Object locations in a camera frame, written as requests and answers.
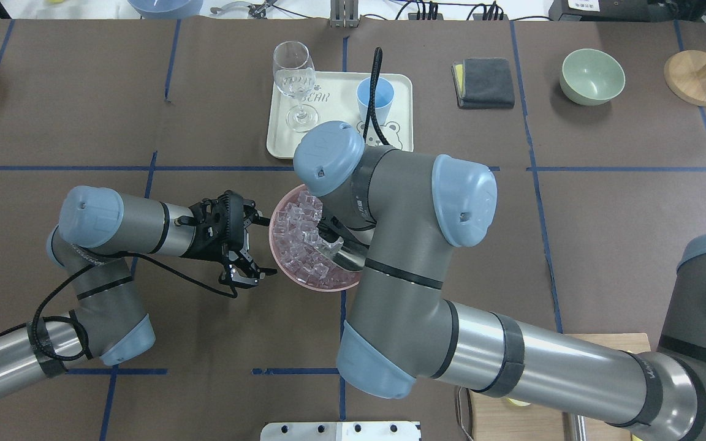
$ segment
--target dark gray towel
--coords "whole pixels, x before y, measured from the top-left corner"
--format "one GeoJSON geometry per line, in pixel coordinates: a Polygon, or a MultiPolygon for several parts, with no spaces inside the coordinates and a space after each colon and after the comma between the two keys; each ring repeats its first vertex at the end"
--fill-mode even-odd
{"type": "Polygon", "coordinates": [[[457,102],[460,108],[514,107],[514,84],[507,59],[468,58],[462,65],[465,70],[465,92],[460,96],[461,88],[457,85],[457,102]]]}

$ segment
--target blue cup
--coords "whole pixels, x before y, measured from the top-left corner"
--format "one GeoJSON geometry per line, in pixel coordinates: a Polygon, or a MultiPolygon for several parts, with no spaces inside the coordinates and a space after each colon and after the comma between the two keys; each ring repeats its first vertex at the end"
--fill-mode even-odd
{"type": "MultiPolygon", "coordinates": [[[[366,110],[370,104],[370,79],[366,78],[359,83],[356,89],[356,96],[359,98],[359,117],[362,123],[366,121],[366,110]]],[[[378,124],[385,124],[389,117],[394,101],[394,86],[386,78],[378,78],[378,86],[375,89],[375,117],[378,124]]]]}
{"type": "Polygon", "coordinates": [[[198,15],[203,0],[128,0],[143,18],[179,19],[198,15]]]}

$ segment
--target black box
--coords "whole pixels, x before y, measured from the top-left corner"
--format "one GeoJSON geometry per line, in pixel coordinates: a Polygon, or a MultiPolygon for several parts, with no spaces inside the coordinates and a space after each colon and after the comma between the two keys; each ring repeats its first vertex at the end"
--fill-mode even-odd
{"type": "Polygon", "coordinates": [[[647,0],[554,0],[555,21],[650,21],[647,0]]]}

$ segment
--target tray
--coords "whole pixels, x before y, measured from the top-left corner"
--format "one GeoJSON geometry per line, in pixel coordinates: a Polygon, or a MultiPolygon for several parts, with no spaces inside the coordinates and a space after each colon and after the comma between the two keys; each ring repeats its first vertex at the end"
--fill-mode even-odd
{"type": "MultiPolygon", "coordinates": [[[[364,123],[359,118],[355,92],[361,80],[369,76],[369,73],[359,72],[316,72],[316,90],[305,98],[305,103],[317,109],[317,123],[344,121],[363,133],[364,123]]],[[[400,73],[381,73],[381,77],[393,84],[394,102],[387,121],[378,123],[394,147],[412,151],[412,83],[400,73]]],[[[266,148],[275,158],[292,159],[305,136],[287,126],[286,115],[296,104],[296,100],[282,95],[276,85],[272,86],[266,148]]],[[[379,143],[373,130],[367,132],[368,138],[369,134],[373,134],[373,140],[368,141],[368,145],[379,143]]]]}

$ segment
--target white label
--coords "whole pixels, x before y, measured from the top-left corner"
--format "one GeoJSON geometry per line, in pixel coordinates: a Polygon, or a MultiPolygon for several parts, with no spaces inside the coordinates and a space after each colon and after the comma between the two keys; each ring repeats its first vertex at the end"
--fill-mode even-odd
{"type": "Polygon", "coordinates": [[[581,11],[600,12],[599,0],[568,0],[568,7],[571,9],[579,9],[581,11]]]}

